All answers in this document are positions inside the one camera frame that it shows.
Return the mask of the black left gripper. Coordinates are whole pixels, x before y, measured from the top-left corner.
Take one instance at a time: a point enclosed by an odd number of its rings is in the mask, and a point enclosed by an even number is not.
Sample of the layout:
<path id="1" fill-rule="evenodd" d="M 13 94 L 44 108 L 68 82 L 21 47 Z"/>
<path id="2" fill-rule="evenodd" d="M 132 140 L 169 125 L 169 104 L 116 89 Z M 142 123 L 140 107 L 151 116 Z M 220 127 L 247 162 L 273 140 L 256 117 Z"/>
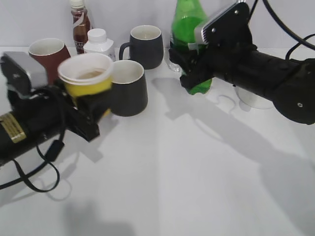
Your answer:
<path id="1" fill-rule="evenodd" d="M 110 89 L 74 98 L 58 81 L 38 88 L 36 93 L 51 97 L 56 102 L 61 114 L 61 131 L 67 129 L 87 142 L 100 136 L 98 123 L 110 108 Z"/>

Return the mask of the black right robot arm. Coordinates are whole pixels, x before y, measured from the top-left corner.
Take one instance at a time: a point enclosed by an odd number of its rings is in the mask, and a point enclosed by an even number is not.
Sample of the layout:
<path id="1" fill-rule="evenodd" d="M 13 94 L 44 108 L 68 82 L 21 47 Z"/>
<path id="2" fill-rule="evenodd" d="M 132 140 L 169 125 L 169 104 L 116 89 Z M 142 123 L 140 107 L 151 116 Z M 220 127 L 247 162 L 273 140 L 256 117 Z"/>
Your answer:
<path id="1" fill-rule="evenodd" d="M 314 59 L 294 62 L 261 53 L 247 26 L 209 43 L 200 54 L 173 48 L 169 53 L 184 71 L 180 82 L 187 91 L 219 78 L 271 101 L 291 121 L 315 122 Z"/>

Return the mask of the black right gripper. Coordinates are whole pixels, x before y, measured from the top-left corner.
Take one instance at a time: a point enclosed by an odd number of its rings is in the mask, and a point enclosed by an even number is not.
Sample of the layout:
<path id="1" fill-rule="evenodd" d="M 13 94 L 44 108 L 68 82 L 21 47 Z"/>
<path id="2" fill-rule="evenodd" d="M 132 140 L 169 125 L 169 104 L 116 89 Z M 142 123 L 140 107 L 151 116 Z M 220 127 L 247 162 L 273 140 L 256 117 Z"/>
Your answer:
<path id="1" fill-rule="evenodd" d="M 227 76 L 227 81 L 231 82 L 232 70 L 243 57 L 254 50 L 256 46 L 252 43 L 249 27 L 241 27 L 219 44 L 209 44 L 205 50 L 199 48 L 181 52 L 170 48 L 169 57 L 171 62 L 179 65 L 185 72 L 180 77 L 182 87 L 191 89 L 217 75 Z"/>

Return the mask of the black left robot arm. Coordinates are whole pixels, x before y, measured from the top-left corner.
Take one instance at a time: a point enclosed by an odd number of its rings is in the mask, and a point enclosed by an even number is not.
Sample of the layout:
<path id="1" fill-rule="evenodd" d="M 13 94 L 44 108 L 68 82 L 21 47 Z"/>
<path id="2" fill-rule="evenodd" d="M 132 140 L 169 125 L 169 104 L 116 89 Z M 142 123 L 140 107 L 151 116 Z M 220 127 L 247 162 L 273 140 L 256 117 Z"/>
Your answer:
<path id="1" fill-rule="evenodd" d="M 44 86 L 24 99 L 8 92 L 11 111 L 0 117 L 0 164 L 69 130 L 87 142 L 100 136 L 98 123 L 110 108 L 111 90 L 72 98 L 64 86 Z"/>

